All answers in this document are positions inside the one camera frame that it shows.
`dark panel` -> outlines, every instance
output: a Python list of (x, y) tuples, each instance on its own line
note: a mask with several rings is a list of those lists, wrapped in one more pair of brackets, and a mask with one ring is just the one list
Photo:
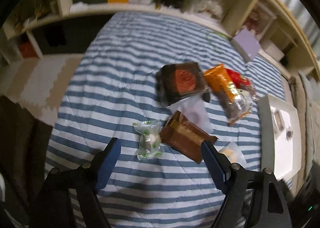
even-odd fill
[(72, 18), (33, 30), (44, 55), (84, 53), (112, 15)]

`blue and white striped fabric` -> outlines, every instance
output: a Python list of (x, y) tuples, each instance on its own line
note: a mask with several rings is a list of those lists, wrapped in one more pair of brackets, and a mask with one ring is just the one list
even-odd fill
[[(116, 13), (88, 48), (63, 97), (52, 131), (46, 171), (74, 169), (91, 161), (112, 137), (122, 151), (108, 185), (99, 194), (113, 227), (209, 227), (224, 199), (202, 162), (196, 164), (165, 145), (164, 154), (139, 162), (139, 135), (133, 122), (171, 114), (156, 102), (155, 74), (165, 64), (196, 61), (203, 71), (224, 63), (250, 78), (258, 97), (267, 93), (285, 100), (279, 71), (257, 56), (245, 64), (229, 41), (210, 29), (165, 15)], [(260, 170), (260, 121), (252, 113), (228, 127), (212, 95), (205, 107), (219, 150), (236, 142), (248, 163)], [(74, 213), (84, 226), (71, 193)]]

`brown package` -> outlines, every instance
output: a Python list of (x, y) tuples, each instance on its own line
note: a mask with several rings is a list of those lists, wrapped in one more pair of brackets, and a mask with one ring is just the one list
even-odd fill
[(201, 143), (204, 140), (215, 143), (217, 137), (208, 135), (205, 131), (189, 122), (179, 111), (176, 111), (160, 132), (161, 141), (196, 163), (202, 161)]

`silver bolt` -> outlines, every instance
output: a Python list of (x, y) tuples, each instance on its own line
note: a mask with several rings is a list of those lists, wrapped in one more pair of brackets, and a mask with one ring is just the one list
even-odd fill
[(264, 172), (266, 172), (267, 174), (272, 174), (272, 170), (269, 168), (264, 168)]
[(82, 164), (82, 167), (83, 167), (84, 169), (88, 169), (88, 168), (90, 168), (90, 166), (91, 166), (91, 163), (90, 163), (90, 162), (85, 162), (85, 163)]
[(238, 163), (232, 163), (231, 164), (231, 167), (234, 169), (234, 170), (239, 170), (240, 169), (240, 165)]
[(52, 174), (52, 175), (57, 174), (58, 172), (59, 172), (58, 168), (53, 168), (50, 170), (50, 174)]

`curtain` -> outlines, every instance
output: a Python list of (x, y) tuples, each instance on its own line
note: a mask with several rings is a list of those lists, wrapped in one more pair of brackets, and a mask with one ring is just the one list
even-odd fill
[(297, 19), (298, 24), (307, 36), (317, 59), (320, 58), (320, 30), (315, 21), (299, 0), (281, 0)]

